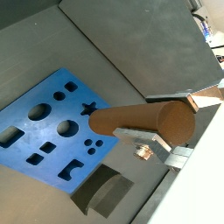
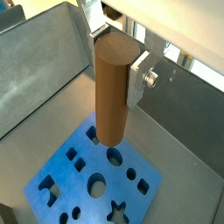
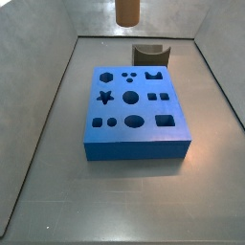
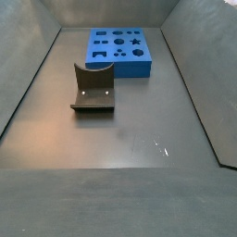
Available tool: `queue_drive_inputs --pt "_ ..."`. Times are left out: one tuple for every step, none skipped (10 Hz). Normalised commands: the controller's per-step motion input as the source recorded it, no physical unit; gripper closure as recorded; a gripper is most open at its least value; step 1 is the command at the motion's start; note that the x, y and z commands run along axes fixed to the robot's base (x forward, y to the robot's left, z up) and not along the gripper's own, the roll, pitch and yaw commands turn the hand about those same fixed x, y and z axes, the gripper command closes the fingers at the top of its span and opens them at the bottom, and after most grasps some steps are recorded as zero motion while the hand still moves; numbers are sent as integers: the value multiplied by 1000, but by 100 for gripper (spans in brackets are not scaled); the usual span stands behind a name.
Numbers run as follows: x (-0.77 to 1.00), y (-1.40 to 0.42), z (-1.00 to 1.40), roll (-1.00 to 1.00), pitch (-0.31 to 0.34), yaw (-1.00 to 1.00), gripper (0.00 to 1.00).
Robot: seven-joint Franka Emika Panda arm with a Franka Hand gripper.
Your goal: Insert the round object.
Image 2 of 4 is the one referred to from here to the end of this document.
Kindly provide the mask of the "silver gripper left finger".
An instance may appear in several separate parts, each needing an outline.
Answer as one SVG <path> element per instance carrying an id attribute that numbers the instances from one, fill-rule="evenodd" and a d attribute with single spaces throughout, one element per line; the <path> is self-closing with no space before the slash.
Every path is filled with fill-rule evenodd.
<path id="1" fill-rule="evenodd" d="M 101 0 L 76 0 L 85 25 L 87 56 L 90 65 L 95 67 L 95 41 L 107 28 Z"/>

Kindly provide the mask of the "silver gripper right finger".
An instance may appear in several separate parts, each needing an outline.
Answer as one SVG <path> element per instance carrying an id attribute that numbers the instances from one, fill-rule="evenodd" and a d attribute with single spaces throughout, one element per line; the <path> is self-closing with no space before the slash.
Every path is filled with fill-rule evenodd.
<path id="1" fill-rule="evenodd" d="M 149 30 L 145 31 L 143 52 L 129 68 L 127 105 L 130 109 L 141 100 L 145 87 L 156 85 L 158 75 L 152 69 L 164 56 L 165 45 L 164 39 Z"/>

